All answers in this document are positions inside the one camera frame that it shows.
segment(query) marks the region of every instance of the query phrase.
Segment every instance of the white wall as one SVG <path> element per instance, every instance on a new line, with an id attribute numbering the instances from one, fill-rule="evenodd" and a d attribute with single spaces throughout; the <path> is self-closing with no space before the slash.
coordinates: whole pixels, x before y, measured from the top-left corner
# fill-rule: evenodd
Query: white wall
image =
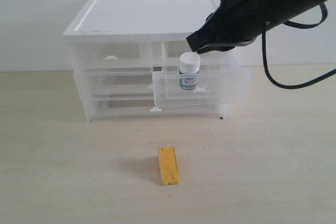
<path id="1" fill-rule="evenodd" d="M 86 0 L 0 0 L 0 71 L 71 69 L 62 33 Z M 336 1 L 328 3 L 329 20 L 302 31 L 280 27 L 271 31 L 270 63 L 336 62 Z M 319 19 L 318 10 L 301 20 Z M 260 42 L 236 50 L 244 65 L 261 63 Z"/>

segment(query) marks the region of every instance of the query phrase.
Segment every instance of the wooden table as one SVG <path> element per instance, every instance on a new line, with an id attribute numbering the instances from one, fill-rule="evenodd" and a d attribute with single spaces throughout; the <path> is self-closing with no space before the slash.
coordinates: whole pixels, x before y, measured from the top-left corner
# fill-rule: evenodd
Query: wooden table
<path id="1" fill-rule="evenodd" d="M 295 83 L 332 65 L 272 67 Z M 86 122 L 71 72 L 0 74 L 0 223 L 335 223 L 336 78 L 204 116 Z M 161 186 L 157 148 L 181 183 Z"/>

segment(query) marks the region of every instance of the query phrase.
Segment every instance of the white lid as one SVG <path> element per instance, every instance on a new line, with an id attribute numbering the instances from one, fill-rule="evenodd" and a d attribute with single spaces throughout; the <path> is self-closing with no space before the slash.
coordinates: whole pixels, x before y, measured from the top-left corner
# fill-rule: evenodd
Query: white lid
<path id="1" fill-rule="evenodd" d="M 195 52 L 185 52 L 180 57 L 181 73 L 197 73 L 200 70 L 201 59 Z"/>
<path id="2" fill-rule="evenodd" d="M 70 43 L 185 40 L 219 0 L 89 0 L 64 36 Z"/>

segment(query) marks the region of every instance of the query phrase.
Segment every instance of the white bottle cap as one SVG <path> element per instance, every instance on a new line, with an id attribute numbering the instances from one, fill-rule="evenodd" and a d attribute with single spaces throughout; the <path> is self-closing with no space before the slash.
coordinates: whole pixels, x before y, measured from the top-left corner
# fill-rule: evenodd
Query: white bottle cap
<path id="1" fill-rule="evenodd" d="M 180 57 L 181 73 L 197 73 L 200 70 L 201 59 L 195 52 L 185 52 Z"/>

